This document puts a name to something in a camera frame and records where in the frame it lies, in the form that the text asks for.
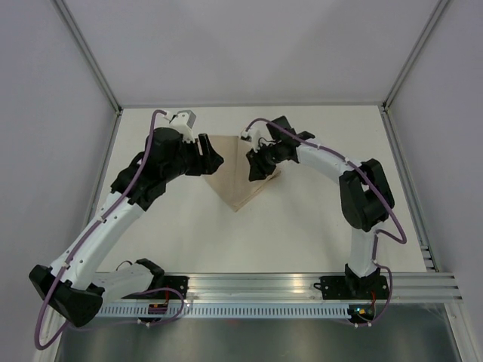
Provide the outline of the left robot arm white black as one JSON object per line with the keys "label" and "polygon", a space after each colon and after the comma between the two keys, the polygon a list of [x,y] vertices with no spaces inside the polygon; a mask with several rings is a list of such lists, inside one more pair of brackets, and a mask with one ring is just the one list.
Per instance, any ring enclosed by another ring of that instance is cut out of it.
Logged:
{"label": "left robot arm white black", "polygon": [[207,134],[191,143],[173,128],[156,128],[146,138],[145,150],[118,174],[100,212],[76,241],[49,266],[36,265],[29,273],[38,294],[75,327],[85,326],[103,306],[118,299],[142,293],[158,298],[165,289],[165,271],[148,259],[107,274],[97,269],[170,181],[211,175],[222,164],[223,157]]}

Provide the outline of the beige cloth napkin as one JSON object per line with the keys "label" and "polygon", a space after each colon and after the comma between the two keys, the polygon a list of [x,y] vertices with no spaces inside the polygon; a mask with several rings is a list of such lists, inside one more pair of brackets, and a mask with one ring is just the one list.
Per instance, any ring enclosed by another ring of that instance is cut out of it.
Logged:
{"label": "beige cloth napkin", "polygon": [[234,212],[255,198],[281,173],[277,167],[266,179],[251,182],[248,179],[250,165],[246,158],[246,154],[251,150],[250,145],[237,136],[210,135],[209,139],[224,162],[214,174],[204,175],[203,178]]}

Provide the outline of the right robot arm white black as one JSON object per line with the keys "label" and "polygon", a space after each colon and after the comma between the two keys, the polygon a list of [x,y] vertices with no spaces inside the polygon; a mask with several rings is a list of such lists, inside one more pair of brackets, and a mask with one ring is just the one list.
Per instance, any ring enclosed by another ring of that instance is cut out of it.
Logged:
{"label": "right robot arm white black", "polygon": [[270,138],[263,137],[253,124],[241,139],[251,144],[246,154],[251,182],[265,180],[284,161],[302,164],[338,185],[344,219],[351,227],[349,261],[341,276],[322,275],[314,287],[324,300],[382,300],[389,297],[389,283],[376,262],[377,230],[395,206],[382,164],[375,160],[350,161],[323,146],[308,131],[296,132],[281,116],[266,122]]}

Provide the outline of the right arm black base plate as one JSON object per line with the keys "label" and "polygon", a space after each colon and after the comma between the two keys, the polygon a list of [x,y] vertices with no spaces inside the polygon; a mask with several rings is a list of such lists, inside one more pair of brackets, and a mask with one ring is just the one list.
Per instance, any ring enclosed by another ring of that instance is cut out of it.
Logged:
{"label": "right arm black base plate", "polygon": [[375,279],[345,276],[322,276],[313,284],[322,294],[323,300],[384,300],[389,296],[389,285],[384,276]]}

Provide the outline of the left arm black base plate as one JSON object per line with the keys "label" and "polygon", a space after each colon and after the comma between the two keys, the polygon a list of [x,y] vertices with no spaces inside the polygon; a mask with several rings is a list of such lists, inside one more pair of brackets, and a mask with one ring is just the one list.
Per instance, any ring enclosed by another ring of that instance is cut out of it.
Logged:
{"label": "left arm black base plate", "polygon": [[180,299],[175,293],[167,290],[160,290],[160,288],[170,288],[176,290],[184,299],[189,289],[189,277],[185,275],[165,275],[163,277],[155,278],[149,286],[151,293],[148,297],[151,299]]}

